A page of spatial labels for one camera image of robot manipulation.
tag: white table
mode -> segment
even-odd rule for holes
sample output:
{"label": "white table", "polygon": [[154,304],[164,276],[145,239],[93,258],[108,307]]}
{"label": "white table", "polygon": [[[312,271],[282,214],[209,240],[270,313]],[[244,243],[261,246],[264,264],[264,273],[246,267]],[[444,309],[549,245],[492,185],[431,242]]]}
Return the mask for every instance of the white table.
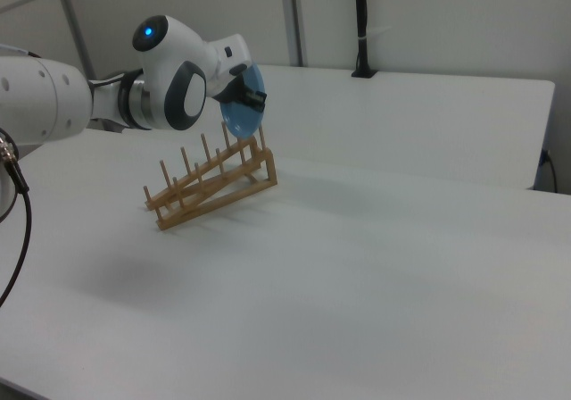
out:
{"label": "white table", "polygon": [[[510,188],[534,184],[553,97],[544,80],[261,66],[283,157]],[[219,134],[219,105],[196,123]],[[186,133],[164,131],[166,140]]]}
{"label": "white table", "polygon": [[[568,398],[568,196],[278,157],[277,187],[160,232],[142,186],[179,144],[86,131],[22,161],[0,376],[62,400]],[[0,282],[22,231],[17,207]]]}

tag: wooden peg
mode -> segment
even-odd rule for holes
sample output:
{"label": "wooden peg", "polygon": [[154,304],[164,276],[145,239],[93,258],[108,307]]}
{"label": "wooden peg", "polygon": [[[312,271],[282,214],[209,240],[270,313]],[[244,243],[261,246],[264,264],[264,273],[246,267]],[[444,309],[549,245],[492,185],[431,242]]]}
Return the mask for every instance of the wooden peg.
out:
{"label": "wooden peg", "polygon": [[182,200],[182,195],[180,195],[180,187],[178,187],[178,181],[176,177],[172,178],[172,182],[175,185],[175,191],[177,192],[178,203],[180,204],[181,208],[185,207],[185,203]]}
{"label": "wooden peg", "polygon": [[258,132],[260,132],[260,142],[261,142],[261,149],[266,149],[266,139],[264,138],[264,129],[261,127],[258,128]]}
{"label": "wooden peg", "polygon": [[151,198],[151,194],[149,193],[149,188],[147,186],[143,186],[143,190],[145,191],[146,202],[150,204],[153,201],[153,199]]}
{"label": "wooden peg", "polygon": [[180,147],[180,153],[182,153],[182,158],[185,161],[186,174],[190,177],[192,175],[192,171],[190,171],[190,164],[188,163],[188,157],[186,157],[186,150],[184,147]]}
{"label": "wooden peg", "polygon": [[161,169],[162,169],[162,175],[164,175],[164,180],[167,182],[168,188],[171,188],[169,173],[167,172],[167,167],[164,166],[164,161],[161,161]]}
{"label": "wooden peg", "polygon": [[203,146],[204,146],[204,152],[206,153],[206,160],[210,162],[211,152],[208,151],[208,145],[206,144],[206,137],[204,136],[204,134],[200,134],[200,138],[203,139]]}
{"label": "wooden peg", "polygon": [[202,190],[204,188],[204,183],[203,183],[203,176],[200,173],[200,166],[198,166],[198,162],[194,164],[194,170],[196,171],[196,177],[198,178],[198,183],[200,184],[200,189]]}
{"label": "wooden peg", "polygon": [[[145,191],[146,202],[148,204],[152,204],[153,199],[151,198],[151,194],[149,193],[149,188],[147,186],[143,186],[143,190]],[[161,214],[161,210],[159,209],[159,207],[155,206],[154,211],[157,213],[157,219],[159,219],[159,221],[162,221],[162,214]]]}
{"label": "wooden peg", "polygon": [[228,128],[226,123],[222,122],[222,131],[224,132],[224,141],[226,141],[226,148],[230,148],[230,139],[228,138]]}
{"label": "wooden peg", "polygon": [[246,163],[246,156],[244,155],[244,141],[238,139],[238,147],[240,148],[240,158],[242,159],[242,164]]}
{"label": "wooden peg", "polygon": [[222,162],[222,158],[220,157],[220,149],[216,149],[216,158],[218,159],[218,166],[220,167],[220,174],[222,177],[226,177],[226,173],[224,172],[224,163]]}

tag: white wall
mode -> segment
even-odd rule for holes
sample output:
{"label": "white wall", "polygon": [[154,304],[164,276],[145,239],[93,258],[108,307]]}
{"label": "white wall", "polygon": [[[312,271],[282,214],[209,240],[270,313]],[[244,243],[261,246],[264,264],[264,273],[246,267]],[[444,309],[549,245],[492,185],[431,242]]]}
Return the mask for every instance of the white wall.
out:
{"label": "white wall", "polygon": [[0,0],[0,42],[83,71],[60,0]]}
{"label": "white wall", "polygon": [[[307,64],[354,68],[355,0],[301,0],[301,6]],[[391,27],[369,42],[369,60],[385,71],[554,81],[545,145],[560,190],[571,193],[569,18],[570,0],[368,0],[369,29]],[[539,185],[551,189],[548,169]]]}
{"label": "white wall", "polygon": [[205,40],[240,33],[257,63],[289,65],[283,0],[71,0],[97,77],[138,68],[133,32],[144,19],[173,16]]}

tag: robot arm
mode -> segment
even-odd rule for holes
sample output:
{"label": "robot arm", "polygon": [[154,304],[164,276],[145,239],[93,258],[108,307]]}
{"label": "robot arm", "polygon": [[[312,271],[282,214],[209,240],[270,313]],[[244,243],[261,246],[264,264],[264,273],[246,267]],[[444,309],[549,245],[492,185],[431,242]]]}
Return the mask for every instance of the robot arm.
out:
{"label": "robot arm", "polygon": [[[223,107],[239,104],[261,122],[266,94],[244,81],[257,67],[240,35],[207,43],[183,23],[153,16],[139,25],[132,44],[142,69],[99,81],[56,61],[0,57],[0,127],[17,144],[70,137],[90,119],[185,130],[198,120],[206,96]],[[230,131],[246,138],[255,129]]]}

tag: blue plate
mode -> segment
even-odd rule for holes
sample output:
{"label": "blue plate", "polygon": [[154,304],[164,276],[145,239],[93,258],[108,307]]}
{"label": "blue plate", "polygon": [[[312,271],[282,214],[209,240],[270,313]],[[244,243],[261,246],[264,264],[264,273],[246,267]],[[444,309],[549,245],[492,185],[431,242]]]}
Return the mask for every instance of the blue plate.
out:
{"label": "blue plate", "polygon": [[[258,65],[253,63],[243,74],[247,87],[253,91],[265,92]],[[220,104],[220,109],[228,130],[237,138],[248,138],[253,135],[264,117],[263,112],[256,112],[253,108],[239,103]]]}

